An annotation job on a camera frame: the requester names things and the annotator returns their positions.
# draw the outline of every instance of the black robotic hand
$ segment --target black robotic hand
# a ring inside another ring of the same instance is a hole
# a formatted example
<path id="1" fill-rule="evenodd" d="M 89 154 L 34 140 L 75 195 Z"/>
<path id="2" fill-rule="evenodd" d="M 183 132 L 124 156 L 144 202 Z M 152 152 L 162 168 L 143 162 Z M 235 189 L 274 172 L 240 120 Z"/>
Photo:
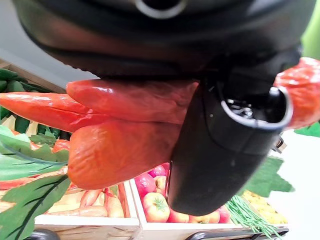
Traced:
<path id="1" fill-rule="evenodd" d="M 167 194 L 175 211 L 201 216 L 245 184 L 289 123 L 290 99 L 273 83 L 298 63 L 316 0 L 13 2 L 29 37 L 65 64 L 128 81 L 200 80 Z"/>

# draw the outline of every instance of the produce display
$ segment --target produce display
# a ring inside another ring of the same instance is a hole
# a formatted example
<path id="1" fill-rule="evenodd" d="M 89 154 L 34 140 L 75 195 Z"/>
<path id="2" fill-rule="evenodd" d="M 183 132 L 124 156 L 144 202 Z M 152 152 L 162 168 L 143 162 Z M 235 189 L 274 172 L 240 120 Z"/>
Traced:
<path id="1" fill-rule="evenodd" d="M 287 89 L 293 101 L 288 128 L 320 119 L 319 65 L 317 60 L 302 58 L 275 81 L 276 86 Z M 168 162 L 197 86 L 193 80 L 124 83 L 96 79 L 71 82 L 67 94 L 58 94 L 1 69 L 0 90 L 5 91 L 0 93 L 1 119 L 13 114 L 15 130 L 22 134 L 0 126 L 0 181 L 8 190 L 1 198 L 8 209 L 0 213 L 0 239 L 28 237 L 34 218 L 54 214 L 48 211 L 71 184 L 85 191 L 84 200 L 66 210 L 71 212 L 59 210 L 56 214 L 88 216 L 98 211 L 99 216 L 122 218 L 122 199 L 111 186 L 132 178 L 136 178 L 150 222 L 229 223 L 231 218 L 254 231 L 274 231 L 237 196 L 225 207 L 200 217 L 185 216 L 168 207 L 164 198 Z M 39 123 L 38 134 L 30 138 L 23 133 L 29 121 Z M 72 133 L 69 146 L 63 141 L 68 140 L 68 133 Z M 281 164 L 279 159 L 267 159 L 255 173 L 259 177 L 253 176 L 240 192 L 248 189 L 267 197 L 271 191 L 293 191 L 277 173 Z M 52 175 L 61 168 L 62 173 Z M 102 195 L 103 204 L 95 205 L 96 197 Z"/>
<path id="2" fill-rule="evenodd" d="M 230 211 L 230 218 L 235 224 L 240 224 L 244 228 L 251 228 L 254 233 L 262 232 L 269 238 L 272 234 L 280 238 L 276 232 L 277 228 L 256 214 L 242 197 L 233 196 L 226 203 L 226 207 Z"/>
<path id="3" fill-rule="evenodd" d="M 149 223 L 194 223 L 227 224 L 230 213 L 225 206 L 205 216 L 192 216 L 176 212 L 165 199 L 166 180 L 169 163 L 158 165 L 148 173 L 137 176 L 134 181 L 140 196 L 145 218 Z"/>
<path id="4" fill-rule="evenodd" d="M 250 205 L 256 210 L 265 220 L 270 224 L 287 224 L 287 219 L 276 212 L 276 210 L 270 206 L 264 197 L 261 197 L 253 192 L 245 191 L 243 197 L 250 202 Z"/>

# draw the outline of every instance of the metal ring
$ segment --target metal ring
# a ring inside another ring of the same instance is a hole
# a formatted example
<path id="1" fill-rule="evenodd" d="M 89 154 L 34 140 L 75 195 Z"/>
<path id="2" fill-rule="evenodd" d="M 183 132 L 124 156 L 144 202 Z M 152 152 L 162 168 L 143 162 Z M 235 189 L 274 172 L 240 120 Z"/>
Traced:
<path id="1" fill-rule="evenodd" d="M 177 16 L 185 9 L 187 6 L 187 0 L 181 0 L 177 5 L 166 10 L 154 9 L 145 4 L 143 0 L 135 0 L 135 6 L 140 12 L 148 17 L 154 19 L 170 19 Z"/>

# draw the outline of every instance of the tomato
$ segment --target tomato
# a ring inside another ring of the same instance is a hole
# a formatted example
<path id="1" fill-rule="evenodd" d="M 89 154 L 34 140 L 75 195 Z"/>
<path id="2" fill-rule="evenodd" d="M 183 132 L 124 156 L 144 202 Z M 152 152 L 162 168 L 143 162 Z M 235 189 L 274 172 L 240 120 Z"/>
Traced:
<path id="1" fill-rule="evenodd" d="M 157 192 L 150 192 L 142 201 L 145 218 L 149 223 L 167 222 L 170 209 L 164 196 Z"/>
<path id="2" fill-rule="evenodd" d="M 276 87 L 284 87 L 293 103 L 289 129 L 310 126 L 320 119 L 320 61 L 303 57 L 300 63 L 279 73 Z"/>
<path id="3" fill-rule="evenodd" d="M 219 213 L 220 213 L 220 220 L 219 220 L 219 223 L 220 224 L 227 224 L 229 223 L 230 221 L 230 212 L 229 210 L 227 209 L 226 206 L 221 206 L 219 209 L 218 209 Z"/>
<path id="4" fill-rule="evenodd" d="M 110 121 L 78 129 L 70 139 L 68 176 L 79 188 L 104 189 L 170 159 L 180 126 Z"/>
<path id="5" fill-rule="evenodd" d="M 156 191 L 156 181 L 148 173 L 143 173 L 135 179 L 136 187 L 138 188 L 139 196 L 142 199 L 146 194 Z"/>

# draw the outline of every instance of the green leaf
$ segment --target green leaf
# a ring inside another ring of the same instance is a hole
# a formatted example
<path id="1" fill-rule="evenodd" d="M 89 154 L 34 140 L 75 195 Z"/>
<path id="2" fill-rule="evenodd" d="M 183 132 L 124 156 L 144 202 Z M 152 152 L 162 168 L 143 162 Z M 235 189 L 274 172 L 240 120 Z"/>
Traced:
<path id="1" fill-rule="evenodd" d="M 320 123 L 316 122 L 311 126 L 307 126 L 304 128 L 294 130 L 296 134 L 306 135 L 306 136 L 313 136 L 320 138 Z"/>
<path id="2" fill-rule="evenodd" d="M 32 150 L 30 139 L 26 134 L 14 136 L 10 129 L 3 125 L 0 125 L 0 142 L 2 143 L 0 145 L 0 154 L 3 152 L 7 153 L 10 150 L 21 157 L 30 157 L 43 161 L 66 163 L 69 159 L 69 151 L 63 149 L 53 153 L 47 144 L 44 144 L 37 150 Z"/>
<path id="3" fill-rule="evenodd" d="M 63 162 L 50 162 L 50 161 L 31 161 L 25 160 L 17 155 L 0 155 L 0 181 L 9 181 L 20 179 L 24 177 L 31 177 L 36 174 L 46 174 L 58 171 L 64 165 Z"/>
<path id="4" fill-rule="evenodd" d="M 39 133 L 39 135 L 31 135 L 29 139 L 35 144 L 41 144 L 41 145 L 47 144 L 50 147 L 53 147 L 57 141 L 55 136 L 48 131 L 46 131 L 45 134 Z"/>
<path id="5" fill-rule="evenodd" d="M 0 239 L 29 237 L 35 228 L 35 217 L 59 201 L 70 183 L 67 175 L 49 176 L 8 191 L 1 200 L 16 204 L 0 213 Z"/>
<path id="6" fill-rule="evenodd" d="M 283 162 L 280 158 L 268 157 L 237 195 L 249 190 L 267 198 L 271 191 L 293 192 L 293 186 L 277 173 Z"/>

